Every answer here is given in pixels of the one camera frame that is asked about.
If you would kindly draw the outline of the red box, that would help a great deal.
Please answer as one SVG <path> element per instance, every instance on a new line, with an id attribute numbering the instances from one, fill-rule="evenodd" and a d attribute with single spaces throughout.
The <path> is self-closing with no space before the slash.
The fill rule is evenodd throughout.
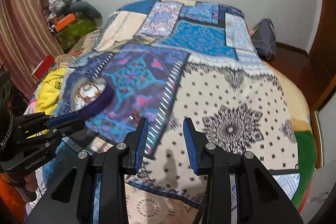
<path id="1" fill-rule="evenodd" d="M 55 58 L 46 56 L 31 73 L 37 80 L 41 80 L 48 73 L 48 70 L 55 64 Z"/>

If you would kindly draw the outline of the brown wooden door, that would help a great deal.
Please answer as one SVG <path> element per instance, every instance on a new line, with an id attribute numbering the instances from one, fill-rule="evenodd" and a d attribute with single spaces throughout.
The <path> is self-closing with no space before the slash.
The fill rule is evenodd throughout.
<path id="1" fill-rule="evenodd" d="M 313 94 L 308 104 L 313 106 L 335 76 L 335 0 L 322 0 L 317 33 L 309 52 L 314 75 Z"/>

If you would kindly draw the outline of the yellow cartoon blanket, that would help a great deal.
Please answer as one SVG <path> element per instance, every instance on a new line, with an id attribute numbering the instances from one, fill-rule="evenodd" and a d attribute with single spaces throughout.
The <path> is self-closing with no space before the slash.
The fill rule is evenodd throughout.
<path id="1" fill-rule="evenodd" d="M 46 115 L 52 115 L 58 104 L 63 76 L 66 68 L 59 68 L 50 72 L 43 79 L 37 92 L 37 112 L 45 112 Z"/>

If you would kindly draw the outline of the striped bedsheet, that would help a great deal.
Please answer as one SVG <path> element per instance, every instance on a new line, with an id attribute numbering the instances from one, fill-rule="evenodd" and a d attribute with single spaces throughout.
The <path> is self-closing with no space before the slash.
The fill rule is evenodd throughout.
<path id="1" fill-rule="evenodd" d="M 92 31 L 81 38 L 67 54 L 58 55 L 55 58 L 56 68 L 68 67 L 76 58 L 89 51 L 97 42 L 101 29 Z"/>

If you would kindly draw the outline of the pile of clothes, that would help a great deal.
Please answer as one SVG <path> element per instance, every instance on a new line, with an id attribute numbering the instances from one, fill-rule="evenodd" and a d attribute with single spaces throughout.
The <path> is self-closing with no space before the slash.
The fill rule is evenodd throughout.
<path id="1" fill-rule="evenodd" d="M 89 2 L 83 0 L 55 0 L 49 4 L 48 20 L 67 16 L 69 14 L 78 14 L 89 16 L 97 27 L 101 27 L 103 23 L 102 14 Z"/>

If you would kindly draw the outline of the purple heart-shaped jewelry box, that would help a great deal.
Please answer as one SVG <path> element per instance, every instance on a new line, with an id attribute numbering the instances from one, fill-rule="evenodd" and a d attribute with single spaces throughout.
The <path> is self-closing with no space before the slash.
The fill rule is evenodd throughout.
<path id="1" fill-rule="evenodd" d="M 112 103 L 114 94 L 113 86 L 105 79 L 83 77 L 71 90 L 70 109 L 88 120 L 105 110 Z"/>

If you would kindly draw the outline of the green patterned storage box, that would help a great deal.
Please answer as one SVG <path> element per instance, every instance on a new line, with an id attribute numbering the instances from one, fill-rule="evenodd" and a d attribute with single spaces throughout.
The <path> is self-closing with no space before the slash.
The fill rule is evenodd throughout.
<path id="1" fill-rule="evenodd" d="M 81 38 L 96 30 L 96 24 L 88 18 L 77 18 L 56 35 L 56 39 L 64 52 L 68 52 Z"/>

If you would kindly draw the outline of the orange box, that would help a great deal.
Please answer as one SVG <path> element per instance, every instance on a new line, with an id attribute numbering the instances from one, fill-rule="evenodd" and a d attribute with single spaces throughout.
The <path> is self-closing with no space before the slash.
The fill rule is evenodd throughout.
<path id="1" fill-rule="evenodd" d="M 76 16 L 74 14 L 68 14 L 62 20 L 58 21 L 55 24 L 55 30 L 57 32 L 61 31 L 63 28 L 68 26 L 68 24 L 74 22 L 76 20 Z"/>

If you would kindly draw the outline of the red striped curtain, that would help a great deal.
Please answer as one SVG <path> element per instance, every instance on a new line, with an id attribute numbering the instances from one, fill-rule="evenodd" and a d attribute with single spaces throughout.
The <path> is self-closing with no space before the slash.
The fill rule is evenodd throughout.
<path id="1" fill-rule="evenodd" d="M 49 14 L 49 0 L 1 0 L 1 64 L 27 98 L 37 88 L 35 67 L 63 54 L 47 27 Z"/>

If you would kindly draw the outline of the patchwork patterned bed blanket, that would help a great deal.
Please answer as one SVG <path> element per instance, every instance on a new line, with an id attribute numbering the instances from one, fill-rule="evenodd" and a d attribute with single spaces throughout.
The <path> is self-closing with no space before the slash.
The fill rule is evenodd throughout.
<path id="1" fill-rule="evenodd" d="M 43 167 L 51 185 L 68 158 L 104 152 L 149 121 L 142 167 L 126 177 L 131 223 L 192 223 L 206 176 L 190 167 L 183 120 L 238 155 L 253 152 L 267 170 L 297 172 L 298 144 L 282 86 L 258 57 L 241 11 L 209 2 L 148 0 L 114 12 L 93 49 L 66 69 L 55 115 L 71 112 L 73 86 L 105 79 L 112 103 L 86 122 L 94 135 L 65 138 Z"/>

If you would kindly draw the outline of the grey purple backpack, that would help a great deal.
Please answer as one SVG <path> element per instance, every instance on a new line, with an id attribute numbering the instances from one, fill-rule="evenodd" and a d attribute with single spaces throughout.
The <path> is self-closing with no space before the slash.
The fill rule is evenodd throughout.
<path id="1" fill-rule="evenodd" d="M 277 54 L 276 33 L 272 20 L 262 19 L 253 28 L 251 40 L 260 58 L 270 60 Z"/>

